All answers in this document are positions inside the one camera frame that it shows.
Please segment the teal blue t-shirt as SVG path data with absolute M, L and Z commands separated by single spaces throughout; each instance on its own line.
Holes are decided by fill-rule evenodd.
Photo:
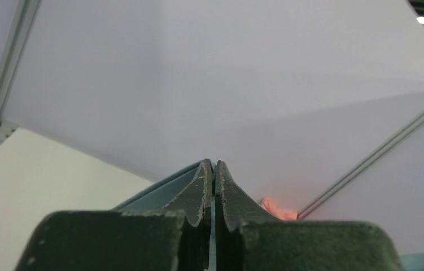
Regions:
M 205 159 L 146 188 L 119 211 L 180 210 L 204 236 L 189 238 L 217 270 L 424 270 L 424 253 L 399 256 L 391 238 L 362 221 L 283 221 L 259 206 L 233 180 L 223 161 Z

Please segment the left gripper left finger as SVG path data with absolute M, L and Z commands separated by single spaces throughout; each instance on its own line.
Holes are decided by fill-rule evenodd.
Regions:
M 17 270 L 207 270 L 213 166 L 204 159 L 106 211 L 57 211 Z

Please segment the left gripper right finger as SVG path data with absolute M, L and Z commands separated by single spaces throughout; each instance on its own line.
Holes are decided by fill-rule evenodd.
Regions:
M 218 270 L 402 270 L 391 238 L 362 221 L 283 221 L 215 167 Z

